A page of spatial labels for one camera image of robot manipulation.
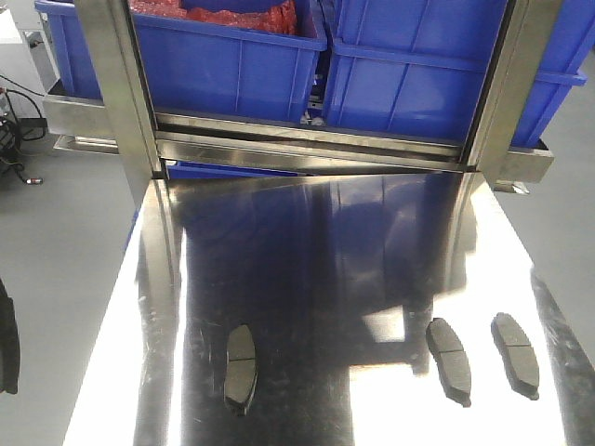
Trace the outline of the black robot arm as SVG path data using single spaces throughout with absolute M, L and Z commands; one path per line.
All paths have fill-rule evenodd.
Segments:
M 13 299 L 1 287 L 1 392 L 16 395 L 20 376 L 20 339 Z

